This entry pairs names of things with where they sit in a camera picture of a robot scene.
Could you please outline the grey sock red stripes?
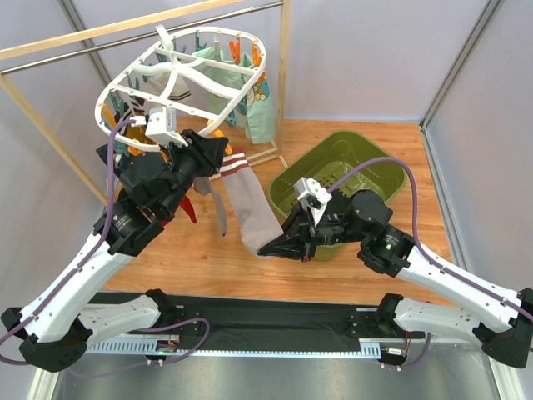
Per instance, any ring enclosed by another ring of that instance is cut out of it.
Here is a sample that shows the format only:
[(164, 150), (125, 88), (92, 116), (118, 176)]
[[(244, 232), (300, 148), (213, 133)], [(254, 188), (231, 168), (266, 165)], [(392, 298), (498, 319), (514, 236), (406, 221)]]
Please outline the grey sock red stripes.
[(242, 243), (250, 254), (260, 257), (258, 251), (282, 234), (263, 187), (238, 147), (224, 155), (220, 174), (239, 223)]

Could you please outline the white round clip hanger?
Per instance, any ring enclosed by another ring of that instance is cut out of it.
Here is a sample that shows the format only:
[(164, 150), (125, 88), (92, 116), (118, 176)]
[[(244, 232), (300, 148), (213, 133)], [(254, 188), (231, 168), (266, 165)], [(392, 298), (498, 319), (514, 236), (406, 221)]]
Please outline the white round clip hanger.
[[(267, 50), (256, 36), (223, 27), (188, 28), (170, 34), (157, 26), (158, 41), (131, 62), (101, 92), (94, 108), (97, 125), (105, 134), (124, 120), (147, 116), (152, 108), (174, 108), (177, 114), (205, 121), (199, 134), (207, 137), (223, 124), (246, 125), (247, 94), (261, 77), (266, 77)], [(225, 64), (192, 54), (204, 48), (222, 49), (233, 64)], [(214, 82), (196, 70), (205, 63), (214, 68), (249, 75), (249, 80), (234, 89)], [(218, 114), (207, 107), (207, 93), (225, 98), (228, 103)], [(158, 145), (146, 145), (124, 137), (122, 127), (116, 141), (129, 148), (155, 152)]]

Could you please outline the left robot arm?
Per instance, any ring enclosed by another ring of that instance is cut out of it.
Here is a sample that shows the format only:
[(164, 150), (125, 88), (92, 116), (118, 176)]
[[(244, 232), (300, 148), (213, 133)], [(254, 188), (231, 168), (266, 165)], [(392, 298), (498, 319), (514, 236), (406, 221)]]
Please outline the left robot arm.
[(180, 322), (173, 301), (151, 289), (131, 301), (89, 312), (103, 284), (138, 256), (174, 218), (196, 178), (222, 166), (226, 137), (202, 137), (191, 129), (155, 152), (115, 155), (112, 174), (122, 184), (94, 224), (80, 252), (57, 279), (25, 307), (1, 316), (8, 335), (21, 339), (20, 364), (55, 373), (72, 366), (93, 345), (129, 332), (163, 332)]

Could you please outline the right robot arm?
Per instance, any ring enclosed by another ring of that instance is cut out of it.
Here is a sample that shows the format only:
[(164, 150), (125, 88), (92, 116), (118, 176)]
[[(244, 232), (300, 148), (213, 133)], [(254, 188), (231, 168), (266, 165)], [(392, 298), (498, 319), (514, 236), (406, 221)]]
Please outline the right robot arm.
[(358, 258), (374, 272), (415, 283), (453, 303), (430, 305), (388, 293), (376, 311), (376, 325), (385, 335), (402, 330), (459, 338), (509, 367), (526, 366), (532, 341), (531, 289), (499, 286), (436, 255), (391, 225), (392, 210), (371, 189), (351, 197), (336, 190), (321, 211), (317, 204), (315, 197), (298, 201), (281, 235), (258, 255), (309, 262), (319, 246), (359, 243)]

